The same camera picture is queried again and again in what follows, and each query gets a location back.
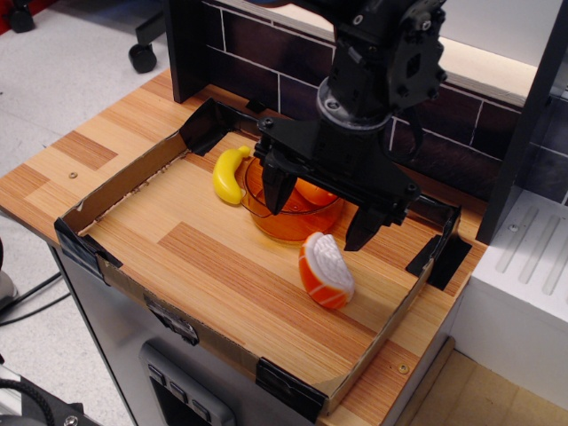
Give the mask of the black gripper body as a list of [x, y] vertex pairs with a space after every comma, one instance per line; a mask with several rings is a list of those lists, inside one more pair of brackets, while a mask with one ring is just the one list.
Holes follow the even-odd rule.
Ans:
[[383, 151], [383, 130], [346, 130], [327, 120], [294, 121], [266, 117], [255, 157], [264, 165], [272, 150], [284, 154], [296, 181], [301, 178], [362, 209], [402, 221], [419, 186]]

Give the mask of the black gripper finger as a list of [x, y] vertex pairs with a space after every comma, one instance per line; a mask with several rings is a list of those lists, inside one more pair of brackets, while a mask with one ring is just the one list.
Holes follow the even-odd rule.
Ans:
[[384, 214], [373, 209], [358, 209], [345, 236], [345, 251], [362, 249], [383, 225]]
[[272, 150], [264, 158], [263, 186], [266, 207], [273, 215], [278, 215], [288, 201], [295, 185], [295, 176], [289, 169], [284, 154]]

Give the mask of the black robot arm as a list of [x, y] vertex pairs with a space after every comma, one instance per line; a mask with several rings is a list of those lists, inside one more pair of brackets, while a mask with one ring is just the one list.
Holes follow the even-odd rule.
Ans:
[[278, 214], [303, 179], [356, 205], [346, 233], [349, 251], [362, 249], [388, 225], [401, 224], [419, 186], [385, 140], [391, 117], [438, 95], [446, 72], [439, 1], [304, 1], [333, 25], [335, 56], [318, 88], [315, 121], [264, 118], [256, 157], [267, 208]]

